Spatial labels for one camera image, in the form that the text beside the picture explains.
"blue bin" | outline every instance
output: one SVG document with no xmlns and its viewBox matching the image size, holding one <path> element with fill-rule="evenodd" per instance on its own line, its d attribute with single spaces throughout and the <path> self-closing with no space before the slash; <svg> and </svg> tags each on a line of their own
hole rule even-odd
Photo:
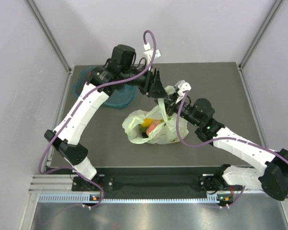
<svg viewBox="0 0 288 230">
<path fill-rule="evenodd" d="M 78 81 L 72 87 L 73 95 L 76 98 L 80 96 L 84 84 L 87 81 L 90 81 L 91 77 L 89 76 L 89 73 L 95 67 L 96 66 L 90 66 L 89 68 L 82 70 L 80 73 Z M 120 90 L 115 90 L 114 93 L 102 105 L 115 109 L 124 109 L 134 99 L 136 91 L 137 87 L 125 85 Z"/>
</svg>

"metal frame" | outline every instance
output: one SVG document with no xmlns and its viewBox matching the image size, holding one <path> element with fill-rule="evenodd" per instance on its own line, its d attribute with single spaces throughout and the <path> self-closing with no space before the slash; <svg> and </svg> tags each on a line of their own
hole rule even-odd
<svg viewBox="0 0 288 230">
<path fill-rule="evenodd" d="M 255 108 L 254 103 L 253 103 L 253 99 L 252 99 L 252 96 L 251 96 L 251 93 L 250 93 L 250 90 L 249 90 L 249 87 L 248 87 L 248 84 L 246 81 L 246 77 L 245 77 L 243 68 L 245 67 L 246 63 L 250 59 L 252 53 L 254 52 L 255 48 L 257 47 L 258 43 L 260 42 L 261 38 L 263 37 L 267 27 L 269 26 L 272 19 L 276 15 L 278 9 L 281 7 L 281 4 L 283 3 L 283 1 L 284 0 L 276 0 L 274 2 L 270 12 L 268 13 L 263 24 L 261 25 L 257 35 L 255 36 L 250 47 L 248 48 L 248 50 L 247 50 L 246 54 L 244 55 L 241 63 L 237 66 L 238 70 L 240 72 L 240 76 L 241 76 L 241 80 L 243 82 L 244 89 L 245 89 L 247 97 L 248 97 L 248 101 L 249 101 L 249 104 L 251 107 L 252 115 L 254 117 L 261 142 L 264 146 L 266 146 L 266 138 L 264 136 L 262 126 L 261 126 L 259 118 L 257 116 L 256 108 Z M 72 70 L 69 67 L 64 55 L 60 51 L 58 44 L 56 43 L 51 31 L 49 30 L 47 24 L 45 23 L 45 21 L 42 17 L 42 15 L 40 14 L 36 4 L 34 3 L 34 0 L 25 0 L 25 2 L 28 4 L 29 8 L 33 12 L 34 16 L 36 17 L 38 23 L 40 24 L 42 30 L 44 31 L 46 37 L 48 38 L 50 44 L 52 45 L 52 47 L 54 48 L 60 61 L 62 62 L 62 65 L 69 72 L 68 77 L 66 79 L 65 88 L 62 92 L 62 97 L 61 97 L 61 101 L 60 101 L 60 106 L 58 108 L 57 118 L 56 118 L 56 121 L 54 124 L 54 125 L 57 125 L 62 118 L 62 113 L 63 113 L 65 101 L 67 99 L 67 92 L 68 92 L 69 85 L 71 82 Z M 43 169 L 45 169 L 46 165 L 49 166 L 51 159 L 52 159 L 53 152 L 54 151 L 52 151 L 51 153 L 48 154 L 47 160 L 43 164 Z M 31 183 L 31 186 L 29 189 L 29 193 L 28 193 L 28 197 L 27 197 L 27 203 L 26 203 L 26 209 L 25 209 L 25 212 L 24 212 L 24 215 L 23 215 L 19 229 L 20 230 L 31 229 L 31 225 L 33 222 L 36 206 L 37 206 L 37 203 L 40 199 L 41 193 L 49 193 L 49 194 L 53 194 L 53 195 L 55 195 L 55 194 L 68 195 L 71 193 L 74 195 L 74 194 L 87 194 L 88 193 L 88 192 L 71 192 L 71 189 L 72 189 L 72 181 L 71 181 L 69 175 L 35 175 L 33 177 L 33 180 L 32 180 L 32 183 Z M 89 194 L 94 194 L 94 193 L 96 193 L 96 195 L 99 194 L 99 192 L 89 192 Z M 262 191 L 247 189 L 245 191 L 245 193 L 262 193 Z M 288 200 L 281 202 L 281 206 L 284 210 L 284 215 L 285 215 L 286 220 L 288 222 Z"/>
</svg>

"yellow fruit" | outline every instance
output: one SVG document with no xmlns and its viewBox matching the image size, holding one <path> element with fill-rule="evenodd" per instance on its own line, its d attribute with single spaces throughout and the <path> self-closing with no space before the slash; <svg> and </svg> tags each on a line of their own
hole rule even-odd
<svg viewBox="0 0 288 230">
<path fill-rule="evenodd" d="M 150 118 L 145 118 L 144 122 L 141 124 L 142 127 L 149 127 L 152 122 L 154 121 L 154 119 L 150 119 Z"/>
</svg>

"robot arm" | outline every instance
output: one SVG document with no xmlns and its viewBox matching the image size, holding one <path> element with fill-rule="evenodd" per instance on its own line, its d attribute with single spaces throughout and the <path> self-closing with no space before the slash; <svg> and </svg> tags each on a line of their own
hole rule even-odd
<svg viewBox="0 0 288 230">
<path fill-rule="evenodd" d="M 149 51 L 144 55 L 149 59 Z M 135 50 L 132 47 L 116 46 L 106 65 L 98 66 L 91 71 L 89 81 L 84 85 L 81 95 L 64 120 L 54 130 L 47 130 L 45 133 L 45 138 L 52 141 L 61 130 L 53 141 L 53 147 L 77 172 L 89 180 L 92 180 L 97 172 L 87 157 L 87 149 L 79 143 L 81 134 L 101 104 L 116 89 L 123 87 L 123 84 L 110 85 L 91 94 L 89 92 L 99 85 L 128 79 L 143 71 L 143 68 L 134 67 L 132 64 L 134 58 Z M 163 98 L 169 116 L 178 112 L 184 92 L 191 89 L 190 85 L 182 80 L 175 85 L 176 92 L 168 95 L 160 81 L 159 70 L 153 68 L 149 68 L 142 76 L 127 84 L 137 86 L 147 97 L 153 97 L 155 100 Z M 288 195 L 288 166 L 270 152 L 258 149 L 256 144 L 239 137 L 216 121 L 213 118 L 214 112 L 210 102 L 200 98 L 194 105 L 184 103 L 180 116 L 198 127 L 195 133 L 201 141 L 215 139 L 211 145 L 230 152 L 254 168 L 222 165 L 209 182 L 203 180 L 205 190 L 211 187 L 214 190 L 222 190 L 229 185 L 245 185 L 262 188 L 274 199 L 285 199 Z M 220 137 L 231 139 L 219 140 Z M 288 160 L 288 151 L 282 149 L 279 154 Z"/>
</svg>

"wall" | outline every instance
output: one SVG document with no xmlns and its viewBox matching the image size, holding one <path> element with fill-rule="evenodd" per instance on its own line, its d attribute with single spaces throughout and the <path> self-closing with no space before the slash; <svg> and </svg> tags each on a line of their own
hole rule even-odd
<svg viewBox="0 0 288 230">
<path fill-rule="evenodd" d="M 70 66 L 101 64 L 117 44 L 143 52 L 152 30 L 159 63 L 240 62 L 274 0 L 35 0 Z"/>
<path fill-rule="evenodd" d="M 268 147 L 288 149 L 288 0 L 244 71 Z"/>
<path fill-rule="evenodd" d="M 0 230 L 16 229 L 67 73 L 24 0 L 0 1 Z"/>
</svg>

